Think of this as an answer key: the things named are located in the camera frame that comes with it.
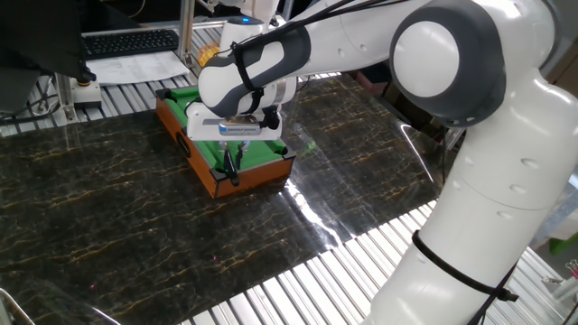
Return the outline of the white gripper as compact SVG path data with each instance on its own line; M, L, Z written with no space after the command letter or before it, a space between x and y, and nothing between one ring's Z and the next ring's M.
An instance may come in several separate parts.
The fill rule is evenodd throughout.
M249 141L274 141L281 137L283 119L279 108L272 106L259 108L249 115L219 117L204 104L193 102L186 109L186 135L192 141L220 141L224 170L227 174L235 174L235 164L226 141L242 141L237 153L237 163L241 163Z

